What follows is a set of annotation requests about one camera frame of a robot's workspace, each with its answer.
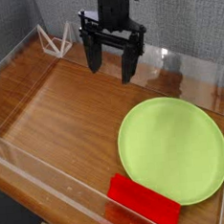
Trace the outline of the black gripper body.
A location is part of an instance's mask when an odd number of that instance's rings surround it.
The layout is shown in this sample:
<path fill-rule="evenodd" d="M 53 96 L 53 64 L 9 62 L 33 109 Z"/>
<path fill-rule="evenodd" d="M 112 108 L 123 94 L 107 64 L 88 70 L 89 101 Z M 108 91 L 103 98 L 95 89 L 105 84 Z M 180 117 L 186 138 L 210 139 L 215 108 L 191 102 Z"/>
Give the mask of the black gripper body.
<path fill-rule="evenodd" d="M 129 17 L 129 7 L 101 7 L 98 11 L 83 11 L 78 14 L 81 20 L 80 31 L 88 32 L 103 44 L 121 48 L 127 42 L 134 45 L 138 54 L 144 53 L 144 35 L 146 28 Z M 129 39 L 112 35 L 114 32 L 130 32 Z"/>

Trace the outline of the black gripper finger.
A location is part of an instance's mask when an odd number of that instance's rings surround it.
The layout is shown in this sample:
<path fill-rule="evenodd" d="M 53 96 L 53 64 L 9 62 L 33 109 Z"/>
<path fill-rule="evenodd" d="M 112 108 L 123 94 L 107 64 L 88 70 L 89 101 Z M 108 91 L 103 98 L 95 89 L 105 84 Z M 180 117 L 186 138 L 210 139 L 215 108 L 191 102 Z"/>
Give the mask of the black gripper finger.
<path fill-rule="evenodd" d="M 84 52 L 86 53 L 87 64 L 91 72 L 96 73 L 102 65 L 101 44 L 93 38 L 88 38 L 84 42 Z"/>
<path fill-rule="evenodd" d="M 138 64 L 139 53 L 136 47 L 126 44 L 123 49 L 122 56 L 122 83 L 128 84 L 130 79 L 135 75 L 135 70 Z"/>

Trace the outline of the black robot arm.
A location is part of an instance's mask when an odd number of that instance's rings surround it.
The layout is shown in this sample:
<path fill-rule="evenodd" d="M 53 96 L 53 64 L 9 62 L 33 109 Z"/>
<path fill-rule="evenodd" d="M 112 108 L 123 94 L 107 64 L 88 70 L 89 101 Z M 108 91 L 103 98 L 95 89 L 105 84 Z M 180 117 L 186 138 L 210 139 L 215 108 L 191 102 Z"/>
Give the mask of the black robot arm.
<path fill-rule="evenodd" d="M 129 0 L 98 0 L 97 11 L 78 12 L 81 20 L 80 37 L 91 72 L 97 73 L 102 65 L 103 45 L 120 49 L 123 51 L 123 84 L 128 84 L 135 76 L 138 57 L 145 52 L 146 27 L 133 21 L 129 17 L 129 10 Z"/>

